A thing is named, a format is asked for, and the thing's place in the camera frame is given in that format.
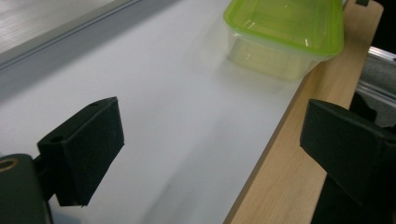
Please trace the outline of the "clear container with green lid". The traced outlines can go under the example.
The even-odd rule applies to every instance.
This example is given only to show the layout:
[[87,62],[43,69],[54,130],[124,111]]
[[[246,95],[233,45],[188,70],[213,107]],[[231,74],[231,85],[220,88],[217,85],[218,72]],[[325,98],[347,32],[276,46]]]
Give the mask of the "clear container with green lid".
[[344,48],[343,0],[232,0],[223,13],[228,58],[298,80]]

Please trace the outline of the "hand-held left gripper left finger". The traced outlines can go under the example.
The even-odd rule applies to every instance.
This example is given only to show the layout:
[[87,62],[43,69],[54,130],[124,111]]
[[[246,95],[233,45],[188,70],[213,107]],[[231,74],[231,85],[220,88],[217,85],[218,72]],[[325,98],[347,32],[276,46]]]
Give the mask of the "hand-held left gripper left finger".
[[85,106],[37,143],[35,159],[45,200],[86,206],[124,146],[116,97]]

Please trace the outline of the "aluminium rail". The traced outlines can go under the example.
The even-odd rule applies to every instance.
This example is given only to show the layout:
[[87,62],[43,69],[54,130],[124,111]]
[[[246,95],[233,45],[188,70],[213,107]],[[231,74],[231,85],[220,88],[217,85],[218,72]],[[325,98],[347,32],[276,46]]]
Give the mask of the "aluminium rail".
[[140,0],[0,0],[0,69]]
[[370,47],[356,89],[380,127],[396,125],[396,54]]

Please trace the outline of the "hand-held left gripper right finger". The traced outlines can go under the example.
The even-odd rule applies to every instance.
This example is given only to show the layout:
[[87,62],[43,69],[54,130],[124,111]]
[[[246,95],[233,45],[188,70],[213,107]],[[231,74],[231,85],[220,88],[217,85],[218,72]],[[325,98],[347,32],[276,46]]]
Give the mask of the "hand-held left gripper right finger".
[[300,145],[327,173],[311,224],[396,224],[396,134],[311,99]]

